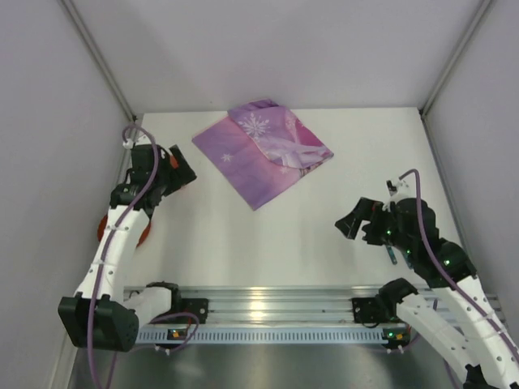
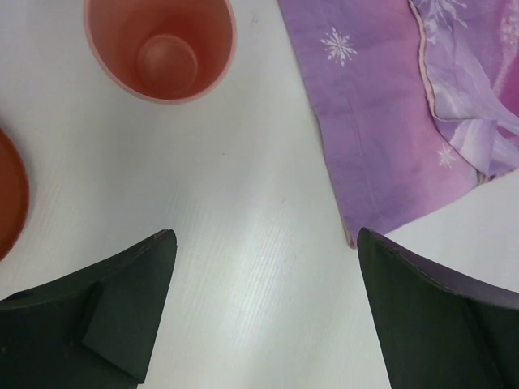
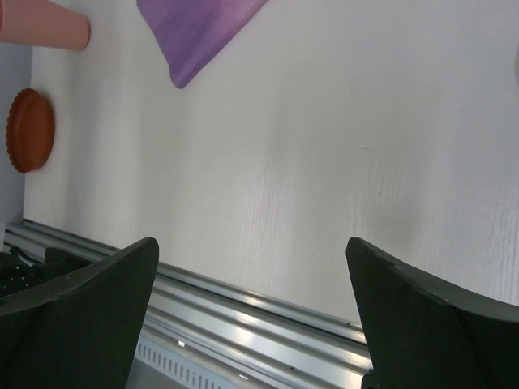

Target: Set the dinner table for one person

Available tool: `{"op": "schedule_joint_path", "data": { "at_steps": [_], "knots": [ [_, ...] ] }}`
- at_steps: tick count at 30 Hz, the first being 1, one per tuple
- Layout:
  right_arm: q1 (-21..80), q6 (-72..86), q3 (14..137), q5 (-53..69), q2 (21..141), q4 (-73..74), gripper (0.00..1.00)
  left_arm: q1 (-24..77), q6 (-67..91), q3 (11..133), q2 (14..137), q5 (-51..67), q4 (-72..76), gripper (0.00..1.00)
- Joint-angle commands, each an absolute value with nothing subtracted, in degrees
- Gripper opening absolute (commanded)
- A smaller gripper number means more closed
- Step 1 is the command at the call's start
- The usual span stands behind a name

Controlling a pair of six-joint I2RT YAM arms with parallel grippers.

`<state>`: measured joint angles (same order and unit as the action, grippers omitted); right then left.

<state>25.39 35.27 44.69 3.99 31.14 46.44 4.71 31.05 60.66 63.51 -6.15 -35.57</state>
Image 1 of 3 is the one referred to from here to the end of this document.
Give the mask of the teal handled spoon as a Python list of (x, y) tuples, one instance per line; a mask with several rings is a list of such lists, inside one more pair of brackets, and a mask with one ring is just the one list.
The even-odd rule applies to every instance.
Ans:
[(386, 243), (385, 248), (386, 248), (388, 257), (390, 258), (392, 265), (397, 265), (397, 257), (393, 251), (392, 246), (390, 244)]

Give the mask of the red plastic plate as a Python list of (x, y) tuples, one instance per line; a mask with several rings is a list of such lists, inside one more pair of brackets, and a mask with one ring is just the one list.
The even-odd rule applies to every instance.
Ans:
[[(100, 222), (99, 222), (99, 225), (97, 227), (97, 240), (100, 242), (102, 237), (103, 237), (103, 234), (104, 234), (104, 231), (105, 231), (105, 227), (107, 225), (107, 221), (108, 221), (108, 215), (105, 214)], [(148, 225), (146, 226), (146, 228), (144, 229), (144, 231), (141, 233), (140, 237), (139, 237), (139, 240), (138, 240), (138, 243), (137, 243), (137, 247), (141, 246), (145, 240), (147, 239), (149, 233), (150, 233), (150, 230), (151, 230), (151, 227), (152, 227), (152, 222), (149, 221), (148, 222)]]

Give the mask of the purple Frozen placemat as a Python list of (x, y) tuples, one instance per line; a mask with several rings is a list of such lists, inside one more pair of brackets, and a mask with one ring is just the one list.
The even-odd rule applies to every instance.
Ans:
[(254, 211), (333, 157), (290, 109), (270, 99), (228, 110), (192, 142)]

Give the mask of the pink plastic cup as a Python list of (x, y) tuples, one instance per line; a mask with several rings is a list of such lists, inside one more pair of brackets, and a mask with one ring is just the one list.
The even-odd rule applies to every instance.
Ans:
[(161, 159), (167, 160), (171, 169), (178, 169), (179, 162), (171, 149), (161, 148)]

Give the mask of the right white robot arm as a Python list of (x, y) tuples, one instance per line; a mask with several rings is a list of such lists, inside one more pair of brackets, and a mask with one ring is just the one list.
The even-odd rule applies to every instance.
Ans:
[(426, 201), (407, 198), (384, 204), (361, 198), (335, 226), (348, 239), (363, 231), (367, 244), (401, 252), (448, 307), (455, 327), (404, 278), (388, 282), (375, 296), (384, 316), (413, 327), (465, 388), (518, 386), (518, 347), (492, 308), (466, 252), (440, 236), (436, 214)]

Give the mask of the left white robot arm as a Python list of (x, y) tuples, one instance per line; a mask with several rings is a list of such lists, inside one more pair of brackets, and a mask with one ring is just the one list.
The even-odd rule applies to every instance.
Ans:
[(141, 138), (131, 147), (131, 167), (110, 194), (106, 225), (84, 280), (63, 297), (58, 315), (77, 348), (127, 352), (139, 329), (180, 311), (176, 284), (156, 281), (124, 298), (129, 265), (139, 240), (151, 227), (161, 200), (196, 179), (177, 145), (168, 149)]

